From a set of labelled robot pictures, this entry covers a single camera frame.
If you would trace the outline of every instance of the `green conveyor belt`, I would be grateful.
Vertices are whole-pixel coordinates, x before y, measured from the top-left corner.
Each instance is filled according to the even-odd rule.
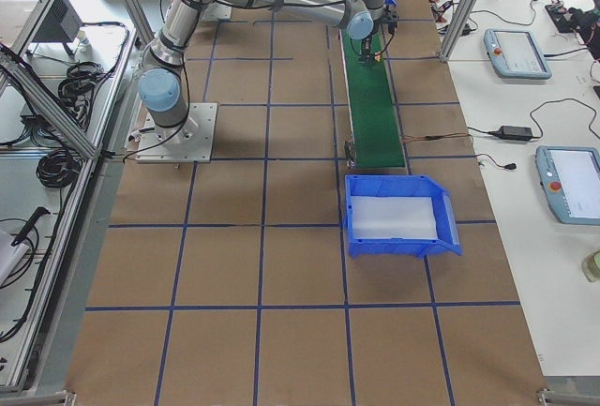
[[[392,100],[385,63],[361,63],[342,33],[346,78],[356,168],[404,167],[404,153],[398,132],[396,108]],[[359,50],[360,43],[354,42]],[[381,50],[379,36],[373,38],[374,52]]]

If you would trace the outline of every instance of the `blue tape grid line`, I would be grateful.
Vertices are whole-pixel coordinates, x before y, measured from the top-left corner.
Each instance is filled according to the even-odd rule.
[[[151,312],[180,310],[321,310],[321,309],[407,309],[407,308],[505,308],[521,306],[520,301],[454,301],[440,303],[365,303],[343,305],[164,305],[164,306],[89,306],[86,312]]]
[[[273,98],[273,58],[275,55],[275,13],[271,14],[271,36],[269,41],[269,85],[266,100],[266,127],[264,131],[264,166],[262,173],[262,211],[261,211],[261,247],[259,258],[259,280],[258,280],[258,298],[257,303],[260,307],[263,304],[263,278],[264,278],[264,239],[266,234],[266,189],[269,175],[269,135],[271,125],[271,100]],[[263,310],[259,308],[256,312],[256,341],[254,349],[254,386],[252,392],[252,405],[258,406],[260,393],[261,377],[261,331],[263,326]]]

